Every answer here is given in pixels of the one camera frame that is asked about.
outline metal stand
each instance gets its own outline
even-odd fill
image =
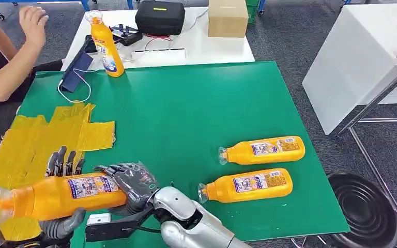
[[[290,240],[292,241],[293,245],[294,245],[296,248],[303,248],[303,246],[305,245],[305,243],[306,243],[306,241],[307,241],[308,236],[300,237],[300,238],[303,238],[303,241],[302,241],[302,244],[301,244],[301,245],[297,244],[295,238],[291,238],[291,239],[290,239]],[[317,238],[320,240],[320,242],[322,242],[323,245],[327,245],[326,241],[325,241],[321,236],[317,235]]]
[[[390,192],[387,184],[384,182],[381,174],[379,173],[377,167],[375,166],[374,162],[372,161],[371,157],[369,156],[368,152],[366,151],[363,143],[361,142],[360,138],[358,137],[357,133],[355,132],[353,126],[358,122],[397,122],[397,118],[367,118],[363,119],[363,117],[370,112],[384,97],[390,94],[395,88],[397,87],[397,75],[392,80],[392,82],[387,85],[374,99],[372,99],[369,104],[367,104],[363,110],[361,110],[345,127],[338,132],[337,136],[341,137],[340,135],[349,130],[352,137],[354,138],[355,142],[357,143],[358,147],[360,148],[361,153],[363,153],[364,158],[366,159],[367,163],[371,167],[372,172],[375,174],[376,179],[378,180],[381,188],[386,193],[386,195],[390,198],[393,203],[393,207],[397,212],[397,203],[396,200],[393,198],[392,193]]]

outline person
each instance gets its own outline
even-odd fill
[[[20,9],[19,22],[26,40],[19,50],[0,28],[0,139],[10,128],[35,72],[59,71],[62,67],[60,60],[33,68],[45,44],[48,18],[41,7],[25,6]]]

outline green table surface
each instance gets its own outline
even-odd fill
[[[62,73],[37,75],[20,115],[43,114],[70,105],[56,90]],[[174,186],[198,199],[197,184],[266,168],[285,168],[293,191],[282,198],[204,207],[240,240],[262,240],[349,231],[346,220],[274,61],[128,69],[118,78],[104,71],[87,74],[88,102],[96,105],[91,122],[116,121],[112,149],[87,152],[84,173],[98,164],[142,161],[162,187]],[[84,99],[80,84],[69,94]],[[241,141],[300,136],[305,156],[296,162],[221,165],[219,147]],[[151,217],[144,225],[159,228]],[[136,231],[129,239],[84,242],[84,225],[74,233],[72,248],[166,247],[159,234]]]

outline cardboard box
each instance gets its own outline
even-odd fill
[[[209,0],[209,37],[246,35],[249,15],[245,0]]]

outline metal frame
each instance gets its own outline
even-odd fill
[[[90,11],[89,4],[87,3],[88,0],[0,0],[0,3],[13,3],[14,6],[17,6],[18,3],[47,3],[47,2],[79,2],[83,6],[84,11]],[[133,9],[133,2],[132,0],[126,0],[127,1],[127,6],[129,9]],[[0,13],[0,19],[4,20],[5,17],[3,14]]]
[[[321,236],[317,235],[316,237],[322,242],[323,245],[327,245],[326,241]],[[296,248],[303,248],[303,246],[305,245],[305,243],[307,241],[308,236],[304,236],[304,237],[300,237],[300,238],[303,238],[303,241],[302,241],[301,245],[297,244],[295,238],[290,238],[291,242],[293,243],[293,245]]]
[[[354,130],[354,125],[359,123],[359,122],[397,122],[397,118],[366,118],[364,119],[363,117],[369,113],[377,104],[384,99],[388,94],[390,94],[396,87],[397,87],[397,74],[394,75],[394,79],[374,98],[372,101],[370,101],[348,124],[345,125],[345,127],[340,130],[340,132],[337,133],[338,137],[341,137],[340,135],[348,130],[352,137],[354,138],[355,142],[358,145],[358,148],[360,148],[361,153],[364,155],[364,158],[366,159],[366,162],[370,166],[372,172],[375,174],[375,177],[378,181],[378,183],[381,185],[381,188],[383,191],[386,193],[386,195],[390,198],[390,200],[393,203],[393,207],[395,208],[397,212],[397,203],[395,198],[393,197],[392,193],[390,192],[389,188],[387,187],[386,182],[384,182],[383,177],[379,173],[377,167],[375,166],[374,162],[372,161],[369,153],[366,151],[363,143],[361,142],[360,138],[358,137],[357,133]],[[388,73],[386,77],[392,77],[392,74]]]

